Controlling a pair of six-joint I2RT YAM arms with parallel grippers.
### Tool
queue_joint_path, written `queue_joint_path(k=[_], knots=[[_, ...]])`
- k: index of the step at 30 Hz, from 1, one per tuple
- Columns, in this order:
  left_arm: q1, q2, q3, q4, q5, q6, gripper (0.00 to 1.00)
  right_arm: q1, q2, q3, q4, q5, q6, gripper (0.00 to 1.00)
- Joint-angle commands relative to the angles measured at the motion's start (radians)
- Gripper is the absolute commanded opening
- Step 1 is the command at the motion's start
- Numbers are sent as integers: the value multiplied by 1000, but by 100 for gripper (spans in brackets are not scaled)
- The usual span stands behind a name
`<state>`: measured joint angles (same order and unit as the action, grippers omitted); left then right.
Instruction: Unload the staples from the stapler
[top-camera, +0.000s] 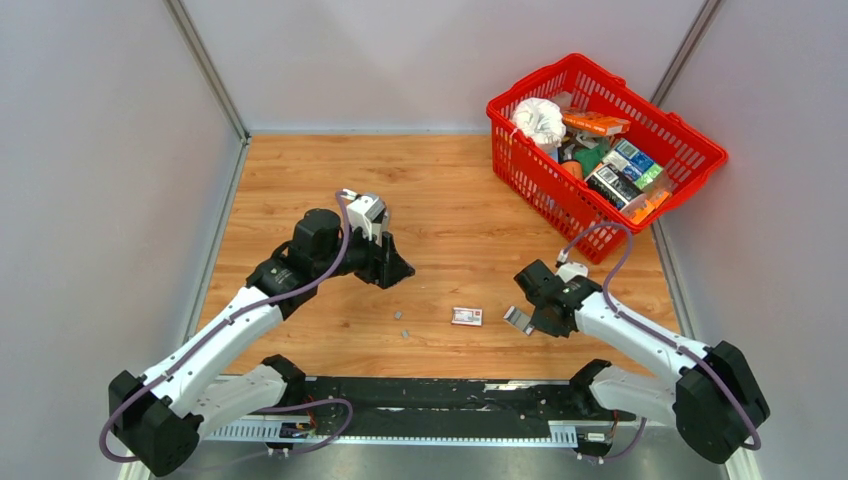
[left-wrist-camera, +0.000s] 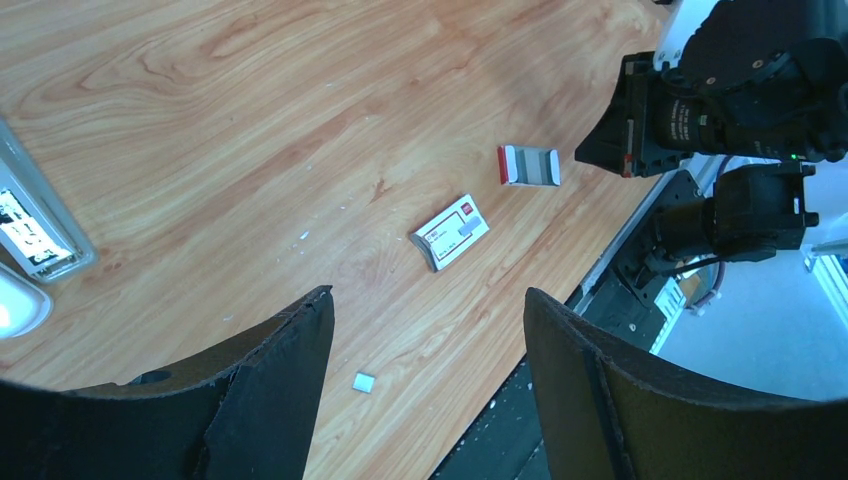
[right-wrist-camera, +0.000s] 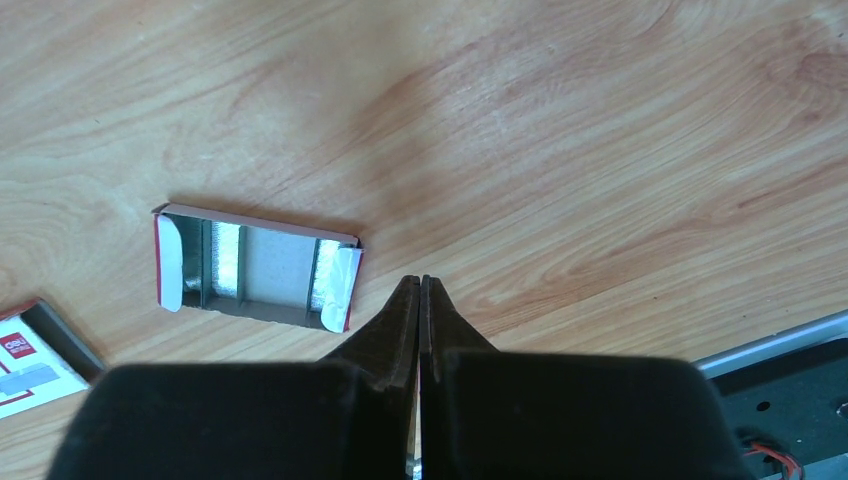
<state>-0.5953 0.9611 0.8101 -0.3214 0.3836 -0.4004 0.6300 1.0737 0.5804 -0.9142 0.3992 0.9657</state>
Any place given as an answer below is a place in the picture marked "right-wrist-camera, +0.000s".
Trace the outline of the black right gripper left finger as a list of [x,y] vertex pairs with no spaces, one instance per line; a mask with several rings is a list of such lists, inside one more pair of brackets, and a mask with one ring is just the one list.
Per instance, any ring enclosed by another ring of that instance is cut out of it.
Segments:
[[56,452],[52,479],[403,479],[420,281],[319,360],[109,370]]

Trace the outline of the staple box tray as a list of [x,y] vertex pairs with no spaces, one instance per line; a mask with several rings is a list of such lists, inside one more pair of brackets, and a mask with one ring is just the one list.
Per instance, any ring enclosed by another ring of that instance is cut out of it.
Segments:
[[152,215],[163,309],[348,330],[359,238],[175,203]]

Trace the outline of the red white staple box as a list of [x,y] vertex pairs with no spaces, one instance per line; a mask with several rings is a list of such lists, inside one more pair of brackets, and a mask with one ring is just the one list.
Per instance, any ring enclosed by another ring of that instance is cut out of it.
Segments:
[[40,298],[1,313],[1,417],[85,391],[101,358]]

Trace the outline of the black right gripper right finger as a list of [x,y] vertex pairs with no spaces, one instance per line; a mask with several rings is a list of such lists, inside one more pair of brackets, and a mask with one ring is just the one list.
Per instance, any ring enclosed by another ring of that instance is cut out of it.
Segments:
[[419,310],[427,479],[747,479],[691,363],[495,348],[425,277]]

